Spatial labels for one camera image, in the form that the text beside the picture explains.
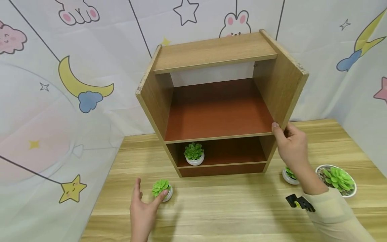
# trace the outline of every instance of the pink star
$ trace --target pink star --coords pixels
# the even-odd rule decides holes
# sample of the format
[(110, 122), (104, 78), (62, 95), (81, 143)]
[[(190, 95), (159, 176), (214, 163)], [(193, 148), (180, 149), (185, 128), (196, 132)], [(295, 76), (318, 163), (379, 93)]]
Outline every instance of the pink star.
[(382, 77), (382, 88), (373, 97), (383, 99), (387, 103), (387, 77)]

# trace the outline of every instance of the white pot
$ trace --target white pot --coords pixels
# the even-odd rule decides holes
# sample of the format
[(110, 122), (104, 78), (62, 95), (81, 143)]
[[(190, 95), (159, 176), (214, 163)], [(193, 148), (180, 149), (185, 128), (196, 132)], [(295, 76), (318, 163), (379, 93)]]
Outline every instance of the white pot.
[(286, 168), (282, 171), (282, 177), (289, 184), (298, 185), (300, 183), (299, 181), (297, 181), (297, 180), (291, 178), (290, 176), (288, 176), (288, 174), (286, 173)]
[(204, 161), (204, 152), (203, 152), (202, 156), (200, 157), (200, 159), (198, 159), (198, 160), (188, 160), (187, 157), (185, 158), (185, 160), (186, 160), (190, 165), (198, 166), (198, 165), (200, 165), (200, 164)]
[[(316, 168), (316, 174), (317, 174), (317, 171), (318, 171), (320, 168), (323, 168), (323, 167), (326, 167), (326, 166), (339, 168), (339, 167), (334, 166), (334, 165), (321, 165), (321, 166), (319, 166), (319, 167)], [(357, 185), (356, 185), (356, 181), (352, 178), (352, 176), (351, 176), (350, 174), (348, 174), (348, 175), (351, 177), (352, 181), (355, 183), (355, 184), (354, 184), (355, 189), (353, 190), (353, 193), (352, 193), (351, 195), (346, 195), (346, 196), (342, 195), (343, 198), (353, 197), (353, 196), (355, 196), (356, 192), (358, 191), (358, 187), (357, 187)]]
[(164, 200), (163, 200), (163, 203), (164, 203), (164, 202), (168, 202), (168, 201), (171, 199), (172, 195), (173, 195), (173, 188), (172, 188), (171, 184), (170, 184), (169, 186), (170, 186), (171, 188), (170, 188), (168, 194), (165, 196), (165, 198), (164, 198)]

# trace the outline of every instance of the wooden cabinet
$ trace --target wooden cabinet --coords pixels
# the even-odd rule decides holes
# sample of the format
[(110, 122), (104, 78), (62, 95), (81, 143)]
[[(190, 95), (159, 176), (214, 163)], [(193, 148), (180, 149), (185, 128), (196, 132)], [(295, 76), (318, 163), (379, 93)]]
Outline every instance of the wooden cabinet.
[[(174, 87), (171, 72), (255, 62), (249, 79)], [(158, 46), (136, 96), (180, 177), (265, 172), (308, 73), (264, 30)], [(199, 142), (204, 162), (184, 147)]]

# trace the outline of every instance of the crescent moon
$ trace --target crescent moon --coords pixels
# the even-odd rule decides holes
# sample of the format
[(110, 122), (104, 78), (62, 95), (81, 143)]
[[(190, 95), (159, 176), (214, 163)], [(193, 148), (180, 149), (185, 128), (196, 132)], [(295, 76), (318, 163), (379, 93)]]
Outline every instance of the crescent moon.
[(370, 22), (370, 24), (363, 30), (363, 32), (359, 35), (358, 39), (356, 40), (354, 49), (355, 49), (355, 52), (358, 50), (361, 50), (360, 56), (363, 56), (369, 49), (379, 44), (386, 38), (385, 36), (368, 42), (368, 39), (371, 37), (373, 31), (376, 29), (376, 26), (378, 26), (378, 23), (382, 19), (386, 10), (387, 9), (381, 12), (372, 22)]
[(114, 83), (105, 87), (99, 87), (88, 85), (78, 80), (71, 71), (69, 59), (70, 56), (66, 56), (65, 58), (63, 58), (59, 62), (58, 67), (60, 79), (69, 93), (78, 97), (80, 93), (91, 91), (94, 93), (100, 93), (103, 97), (106, 97), (113, 92)]

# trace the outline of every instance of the star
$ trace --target star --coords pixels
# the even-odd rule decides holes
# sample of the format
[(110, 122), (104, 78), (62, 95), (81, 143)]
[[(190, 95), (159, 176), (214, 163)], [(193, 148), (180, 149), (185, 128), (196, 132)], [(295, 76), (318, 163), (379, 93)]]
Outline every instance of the star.
[(80, 182), (80, 175), (77, 175), (72, 182), (62, 183), (63, 195), (59, 203), (63, 203), (69, 199), (79, 202), (79, 193), (87, 187), (86, 184)]
[(340, 25), (341, 27), (341, 31), (343, 31), (345, 29), (345, 27), (347, 27), (348, 25), (351, 25), (351, 23), (348, 23), (348, 19), (345, 20), (345, 23), (343, 23), (342, 25)]
[(173, 11), (180, 16), (180, 24), (182, 26), (188, 21), (196, 24), (197, 20), (195, 12), (198, 7), (198, 3), (190, 3), (189, 0), (182, 0), (181, 5), (173, 8)]
[(376, 99), (382, 99), (387, 103), (387, 77), (382, 78), (382, 88), (373, 97)]
[(171, 42), (172, 42), (172, 41), (169, 41), (169, 40), (167, 40), (167, 39), (164, 37), (164, 40), (161, 42), (161, 44), (164, 45), (164, 46), (167, 46), (167, 45), (169, 45)]
[(39, 140), (38, 141), (29, 140), (29, 149), (33, 149), (33, 148), (39, 148)]
[(40, 88), (41, 91), (42, 91), (42, 90), (46, 90), (46, 91), (49, 92), (48, 86), (49, 86), (50, 84), (44, 85), (43, 83), (40, 82), (40, 85), (42, 86), (42, 87)]

